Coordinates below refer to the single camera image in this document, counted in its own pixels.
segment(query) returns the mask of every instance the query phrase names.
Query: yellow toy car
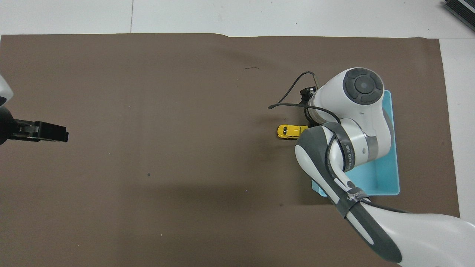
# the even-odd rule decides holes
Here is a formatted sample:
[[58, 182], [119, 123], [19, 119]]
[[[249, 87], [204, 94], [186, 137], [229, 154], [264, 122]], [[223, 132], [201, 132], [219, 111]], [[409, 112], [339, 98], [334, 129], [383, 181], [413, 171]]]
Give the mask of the yellow toy car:
[[277, 136], [284, 139], [298, 139], [307, 126], [282, 124], [277, 128]]

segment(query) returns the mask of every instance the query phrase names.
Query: brown tablecloth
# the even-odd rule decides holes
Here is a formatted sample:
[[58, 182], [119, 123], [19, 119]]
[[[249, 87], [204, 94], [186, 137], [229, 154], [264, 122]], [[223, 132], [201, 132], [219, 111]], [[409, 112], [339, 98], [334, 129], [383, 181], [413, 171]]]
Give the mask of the brown tablecloth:
[[302, 110], [267, 109], [350, 67], [392, 92], [401, 193], [373, 201], [458, 216], [437, 39], [2, 36], [5, 106], [70, 136], [0, 147], [1, 265], [396, 266], [276, 137]]

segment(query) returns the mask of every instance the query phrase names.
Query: dark gray band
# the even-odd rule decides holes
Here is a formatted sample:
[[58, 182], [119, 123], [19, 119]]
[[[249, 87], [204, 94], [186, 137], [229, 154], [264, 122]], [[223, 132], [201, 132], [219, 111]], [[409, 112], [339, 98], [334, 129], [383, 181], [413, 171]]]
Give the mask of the dark gray band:
[[368, 160], [366, 162], [370, 162], [378, 157], [378, 138], [376, 138], [376, 136], [367, 136], [366, 134], [364, 135], [364, 138], [366, 139], [366, 144], [368, 145]]
[[340, 148], [342, 150], [343, 157], [345, 158], [343, 171], [347, 172], [355, 166], [355, 151], [353, 144], [350, 140], [350, 137], [346, 133], [345, 129], [341, 124], [334, 122], [327, 122], [322, 124], [336, 135]]
[[327, 182], [338, 198], [346, 195], [346, 192], [333, 181], [336, 175], [334, 174], [331, 165], [326, 161], [328, 158], [327, 153], [329, 152], [329, 145], [323, 127], [317, 126], [303, 131], [297, 139], [296, 145], [305, 150], [322, 178]]
[[366, 232], [373, 240], [373, 244], [368, 241], [356, 230], [361, 238], [374, 250], [381, 258], [399, 263], [402, 261], [401, 251], [399, 247], [394, 243], [392, 238], [386, 233], [386, 231], [378, 224], [377, 221], [368, 213], [368, 211], [362, 206], [361, 202], [357, 202], [351, 209], [351, 213], [356, 220], [363, 226]]
[[391, 134], [391, 143], [392, 143], [392, 141], [394, 141], [394, 127], [392, 126], [392, 122], [391, 122], [391, 118], [389, 118], [389, 114], [384, 109], [383, 109], [383, 116], [384, 116], [384, 119], [386, 120], [386, 123], [388, 124], [389, 133]]
[[347, 191], [347, 195], [340, 197], [340, 200], [336, 204], [336, 209], [343, 218], [346, 218], [346, 214], [353, 208], [353, 206], [360, 202], [364, 198], [369, 196], [359, 187], [351, 188]]

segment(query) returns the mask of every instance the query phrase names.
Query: black cable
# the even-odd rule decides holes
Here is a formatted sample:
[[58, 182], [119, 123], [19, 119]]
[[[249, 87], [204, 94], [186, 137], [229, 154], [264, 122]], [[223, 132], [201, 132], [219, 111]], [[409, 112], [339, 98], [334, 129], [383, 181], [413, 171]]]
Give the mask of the black cable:
[[276, 106], [278, 105], [288, 105], [288, 106], [299, 106], [299, 107], [306, 107], [306, 108], [313, 108], [313, 109], [318, 109], [318, 110], [321, 110], [323, 112], [326, 112], [328, 113], [329, 115], [331, 115], [335, 120], [336, 122], [338, 122], [339, 124], [341, 124], [341, 120], [340, 118], [333, 112], [329, 111], [328, 109], [324, 109], [322, 107], [317, 107], [317, 106], [313, 106], [313, 105], [304, 105], [304, 104], [293, 104], [293, 103], [277, 103], [277, 104], [273, 104], [273, 105], [270, 105], [268, 107], [268, 109], [273, 109], [275, 108]]
[[336, 177], [341, 182], [340, 178], [338, 178], [338, 176], [335, 174], [335, 171], [333, 170], [332, 164], [330, 162], [330, 151], [332, 150], [333, 141], [335, 140], [337, 140], [338, 142], [338, 138], [336, 138], [336, 134], [333, 134], [333, 136], [330, 139], [330, 142], [328, 143], [327, 149], [325, 151], [325, 169], [333, 178]]
[[292, 89], [294, 88], [294, 86], [298, 82], [298, 80], [300, 80], [300, 78], [302, 78], [302, 76], [304, 76], [305, 74], [311, 74], [313, 76], [313, 81], [315, 82], [315, 87], [317, 88], [317, 90], [320, 88], [320, 86], [318, 85], [318, 81], [317, 81], [317, 78], [315, 76], [315, 73], [313, 73], [311, 71], [305, 71], [304, 73], [299, 75], [299, 77], [297, 77], [297, 79], [295, 79], [294, 83], [292, 84], [292, 86], [290, 86], [287, 93], [277, 103], [282, 102], [287, 97], [287, 95], [290, 93], [290, 91], [292, 91]]
[[390, 207], [386, 207], [386, 206], [383, 206], [383, 205], [379, 205], [379, 204], [375, 204], [371, 201], [368, 201], [368, 200], [361, 200], [361, 202], [365, 203], [365, 204], [368, 204], [370, 206], [373, 206], [375, 208], [380, 208], [380, 209], [383, 209], [383, 210], [389, 210], [389, 211], [394, 211], [394, 212], [399, 212], [399, 213], [410, 213], [408, 211], [405, 211], [405, 210], [399, 210], [399, 209], [395, 209], [395, 208], [390, 208]]

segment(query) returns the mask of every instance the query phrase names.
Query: gray joint cap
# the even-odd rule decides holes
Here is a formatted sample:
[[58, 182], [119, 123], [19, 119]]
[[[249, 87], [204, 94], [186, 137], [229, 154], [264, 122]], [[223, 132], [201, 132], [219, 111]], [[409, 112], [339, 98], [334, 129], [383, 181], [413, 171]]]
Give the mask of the gray joint cap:
[[370, 105], [383, 95], [383, 82], [379, 76], [362, 67], [349, 70], [343, 79], [346, 96], [360, 105]]

